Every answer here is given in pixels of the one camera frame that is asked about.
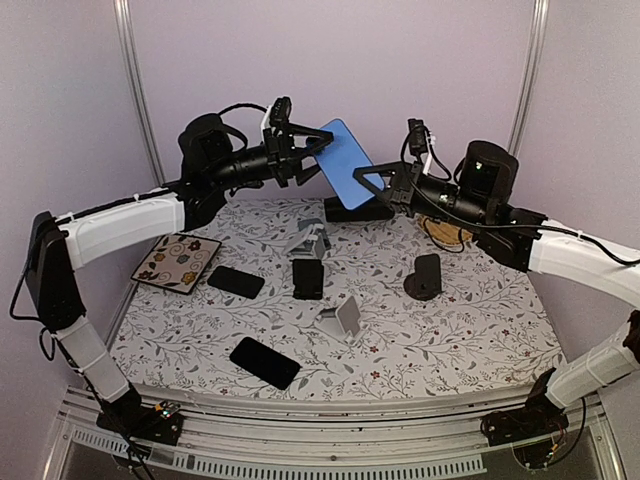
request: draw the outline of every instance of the blue rectangular object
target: blue rectangular object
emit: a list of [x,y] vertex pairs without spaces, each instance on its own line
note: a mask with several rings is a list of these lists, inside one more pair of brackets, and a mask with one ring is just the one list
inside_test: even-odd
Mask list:
[[[330,121],[321,130],[333,133],[333,142],[315,155],[316,162],[344,208],[354,210],[371,200],[374,195],[353,178],[353,172],[356,168],[370,167],[373,164],[339,118]],[[376,187],[384,188],[384,180],[377,173],[367,175],[367,179]]]

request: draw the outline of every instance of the robotic arm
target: robotic arm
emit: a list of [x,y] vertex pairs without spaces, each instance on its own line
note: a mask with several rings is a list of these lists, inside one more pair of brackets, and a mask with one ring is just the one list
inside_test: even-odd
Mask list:
[[[327,146],[333,135],[289,122],[291,100],[282,97],[262,121],[263,143],[248,148],[247,138],[223,123],[220,114],[191,122],[180,135],[180,180],[152,192],[78,214],[36,216],[23,277],[38,312],[33,318],[52,334],[72,368],[83,375],[101,404],[98,425],[121,433],[175,445],[182,417],[179,405],[145,408],[141,398],[86,318],[74,271],[92,260],[160,235],[207,225],[225,205],[225,192],[259,188],[274,178],[281,187],[305,183],[319,172],[302,160]],[[233,150],[230,136],[243,146]],[[296,146],[297,136],[304,147]],[[12,310],[17,298],[16,292]]]
[[[416,157],[404,160],[407,145]],[[401,161],[356,170],[356,179],[397,213],[421,213],[473,233],[478,247],[498,263],[522,272],[557,275],[609,293],[640,310],[640,252],[584,235],[543,214],[508,204],[518,161],[501,147],[469,144],[456,169],[456,183],[428,172],[420,156],[432,153],[421,120],[409,120]],[[366,178],[388,178],[381,190]],[[482,432],[491,445],[510,443],[567,427],[564,409],[600,387],[640,369],[640,311],[607,340],[580,358],[538,378],[524,407],[484,417]]]

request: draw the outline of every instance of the floral tablecloth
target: floral tablecloth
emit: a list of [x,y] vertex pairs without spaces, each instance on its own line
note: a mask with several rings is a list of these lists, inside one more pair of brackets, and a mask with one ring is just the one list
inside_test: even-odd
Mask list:
[[[206,284],[191,295],[140,285],[111,354],[137,383],[217,395],[292,400],[452,395],[531,383],[562,362],[558,340],[525,274],[474,246],[436,249],[413,219],[328,224],[324,300],[292,297],[282,250],[298,220],[323,217],[317,200],[236,201],[195,235],[222,242],[226,265],[266,279],[255,300]],[[444,293],[418,302],[403,290],[416,256],[438,253]],[[368,330],[348,347],[314,326],[323,308],[354,295]],[[245,336],[297,360],[280,391],[229,354]]]

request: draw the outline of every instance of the vertical metal pole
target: vertical metal pole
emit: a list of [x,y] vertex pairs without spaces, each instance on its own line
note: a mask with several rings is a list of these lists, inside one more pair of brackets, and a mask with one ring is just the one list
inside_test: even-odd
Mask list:
[[516,110],[516,117],[513,122],[511,136],[509,137],[509,146],[507,148],[508,152],[513,156],[517,156],[520,150],[520,144],[522,143],[527,117],[529,115],[533,88],[542,56],[548,11],[549,0],[535,0],[533,19],[531,20],[531,33],[529,36],[529,51],[527,53],[524,77],[522,79],[520,99],[518,100],[518,109]]
[[120,36],[120,45],[122,47],[122,55],[131,87],[131,93],[138,115],[138,122],[142,131],[147,156],[149,158],[149,166],[156,185],[160,186],[166,183],[167,179],[162,168],[158,147],[153,135],[151,127],[151,119],[147,110],[147,102],[142,88],[142,78],[140,77],[140,66],[138,65],[138,57],[136,55],[135,42],[133,39],[133,26],[131,24],[131,15],[129,12],[128,0],[114,0],[116,10],[116,22],[118,25],[118,34]]

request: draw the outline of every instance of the white wall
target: white wall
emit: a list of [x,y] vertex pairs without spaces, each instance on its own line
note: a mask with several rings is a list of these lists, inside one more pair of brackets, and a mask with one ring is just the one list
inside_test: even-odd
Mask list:
[[[452,169],[469,140],[506,145],[533,2],[189,0],[131,9],[160,157],[175,178],[176,138],[189,121],[282,95],[292,98],[296,123],[343,118],[377,163],[397,160],[412,116],[434,130]],[[258,112],[228,119],[259,140]],[[332,193],[318,176],[304,189],[272,182],[251,194]]]
[[[41,475],[45,441],[73,381],[60,356],[52,365],[41,355],[40,327],[7,314],[31,220],[152,184],[111,0],[2,2],[0,65],[0,478],[27,480]],[[124,251],[80,272],[103,334],[141,255]],[[24,297],[19,311],[30,313]]]
[[[640,3],[551,2],[513,204],[640,248]],[[575,358],[631,308],[534,277],[563,349]],[[602,392],[628,478],[640,478],[640,375]]]

